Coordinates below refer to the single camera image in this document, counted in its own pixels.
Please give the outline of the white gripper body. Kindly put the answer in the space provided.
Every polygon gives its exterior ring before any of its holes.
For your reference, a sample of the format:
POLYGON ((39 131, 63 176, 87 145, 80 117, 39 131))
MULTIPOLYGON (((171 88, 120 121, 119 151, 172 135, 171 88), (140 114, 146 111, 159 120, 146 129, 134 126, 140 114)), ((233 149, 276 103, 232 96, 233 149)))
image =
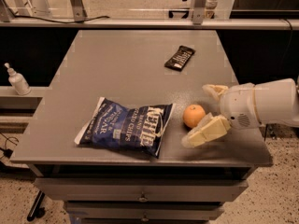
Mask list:
POLYGON ((247 83, 229 88, 220 98, 219 108, 235 129, 260 126, 255 111, 254 84, 247 83))

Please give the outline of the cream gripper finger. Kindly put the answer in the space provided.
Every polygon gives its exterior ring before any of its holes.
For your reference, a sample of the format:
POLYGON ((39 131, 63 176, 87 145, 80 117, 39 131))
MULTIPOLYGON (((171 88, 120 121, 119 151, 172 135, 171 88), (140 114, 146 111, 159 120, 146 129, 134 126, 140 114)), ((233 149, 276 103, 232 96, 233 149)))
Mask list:
POLYGON ((230 122, 225 116, 208 113, 181 139, 181 144, 186 148, 198 147, 225 136, 230 129, 230 122))
POLYGON ((228 90, 228 87, 224 85, 206 84, 202 87, 202 89, 206 95, 218 102, 221 96, 228 90))

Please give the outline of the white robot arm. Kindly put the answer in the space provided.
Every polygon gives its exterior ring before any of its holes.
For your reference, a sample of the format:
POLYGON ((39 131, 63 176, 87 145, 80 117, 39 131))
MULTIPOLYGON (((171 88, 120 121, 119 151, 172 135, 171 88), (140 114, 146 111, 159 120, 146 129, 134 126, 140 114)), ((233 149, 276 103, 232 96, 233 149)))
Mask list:
POLYGON ((231 88, 206 84, 203 91, 218 103, 220 114, 206 114, 181 140, 193 148, 225 136, 232 128, 255 129, 268 124, 299 127, 298 86, 291 78, 231 88))

